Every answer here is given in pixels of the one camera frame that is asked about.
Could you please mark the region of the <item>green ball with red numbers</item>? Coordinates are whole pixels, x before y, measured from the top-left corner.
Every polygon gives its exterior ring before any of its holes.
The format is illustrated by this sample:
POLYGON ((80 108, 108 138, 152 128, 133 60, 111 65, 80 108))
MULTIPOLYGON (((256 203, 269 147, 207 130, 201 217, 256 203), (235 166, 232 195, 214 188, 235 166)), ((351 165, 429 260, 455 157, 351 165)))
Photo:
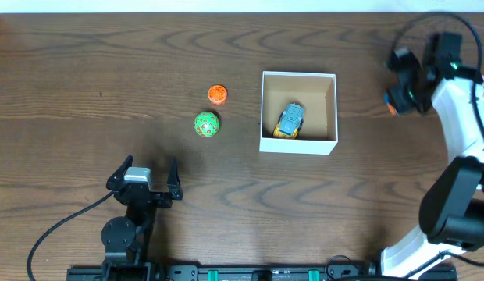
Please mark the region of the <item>green ball with red numbers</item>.
POLYGON ((220 128, 220 121, 213 112, 201 112, 194 119, 194 128, 201 137, 213 137, 220 128))

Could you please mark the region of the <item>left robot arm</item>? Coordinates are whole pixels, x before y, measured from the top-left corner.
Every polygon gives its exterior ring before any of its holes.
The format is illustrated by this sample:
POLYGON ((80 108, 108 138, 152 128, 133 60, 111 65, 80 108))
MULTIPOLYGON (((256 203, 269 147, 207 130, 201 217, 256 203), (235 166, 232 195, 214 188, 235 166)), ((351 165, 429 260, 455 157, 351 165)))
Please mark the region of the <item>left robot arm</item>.
POLYGON ((130 155, 108 178, 106 188, 126 206, 124 216, 109 220, 101 231, 105 260, 114 265, 135 265, 147 254, 148 243, 159 208, 171 208, 183 199, 177 160, 173 160, 167 179, 166 192, 153 191, 151 170, 133 167, 130 155))

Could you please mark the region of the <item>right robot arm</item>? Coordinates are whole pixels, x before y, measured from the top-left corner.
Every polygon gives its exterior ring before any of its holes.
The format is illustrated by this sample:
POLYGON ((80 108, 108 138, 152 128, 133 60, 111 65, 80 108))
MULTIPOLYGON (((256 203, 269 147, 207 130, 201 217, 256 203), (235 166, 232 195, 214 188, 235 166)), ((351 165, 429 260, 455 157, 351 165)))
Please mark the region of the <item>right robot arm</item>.
POLYGON ((484 200, 474 197, 484 193, 484 77, 462 65, 461 42, 460 34, 435 34, 422 60, 406 48, 390 54, 398 83, 384 94, 387 107, 394 115, 435 109, 449 164, 423 197, 418 225, 381 252, 382 276, 445 280, 440 262, 484 247, 484 200))

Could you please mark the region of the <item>multicolour puzzle cube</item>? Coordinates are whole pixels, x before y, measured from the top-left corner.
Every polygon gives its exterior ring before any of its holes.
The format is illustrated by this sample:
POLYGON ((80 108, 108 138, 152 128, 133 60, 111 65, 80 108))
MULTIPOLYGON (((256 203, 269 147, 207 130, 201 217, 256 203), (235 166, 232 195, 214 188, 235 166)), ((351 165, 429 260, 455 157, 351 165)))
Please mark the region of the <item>multicolour puzzle cube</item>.
POLYGON ((390 113, 393 115, 393 116, 396 116, 397 115, 397 111, 396 109, 392 106, 391 102, 390 102, 390 96, 388 94, 384 94, 383 95, 383 100, 384 102, 386 103, 386 106, 387 108, 389 109, 390 113))

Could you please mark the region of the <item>yellow grey toy car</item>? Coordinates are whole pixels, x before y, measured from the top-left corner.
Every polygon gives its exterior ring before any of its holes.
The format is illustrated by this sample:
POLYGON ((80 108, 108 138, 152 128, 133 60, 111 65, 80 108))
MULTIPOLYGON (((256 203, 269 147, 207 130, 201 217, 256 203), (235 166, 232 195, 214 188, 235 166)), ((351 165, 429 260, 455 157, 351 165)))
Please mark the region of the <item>yellow grey toy car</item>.
POLYGON ((281 139, 296 139, 304 122, 304 108, 296 103, 288 104, 279 116, 272 136, 281 139))

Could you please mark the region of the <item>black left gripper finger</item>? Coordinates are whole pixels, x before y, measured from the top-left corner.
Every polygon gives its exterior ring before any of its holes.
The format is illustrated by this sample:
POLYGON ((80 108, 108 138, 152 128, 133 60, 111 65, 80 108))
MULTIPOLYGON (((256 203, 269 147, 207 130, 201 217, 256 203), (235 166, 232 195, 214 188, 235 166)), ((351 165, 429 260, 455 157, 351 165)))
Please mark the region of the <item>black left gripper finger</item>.
POLYGON ((123 164, 108 178, 108 182, 119 182, 124 179, 126 171, 132 166, 133 156, 128 155, 123 164))
POLYGON ((177 159, 173 158, 171 167, 169 169, 169 175, 167 179, 167 187, 171 193, 181 193, 182 187, 178 174, 177 159))

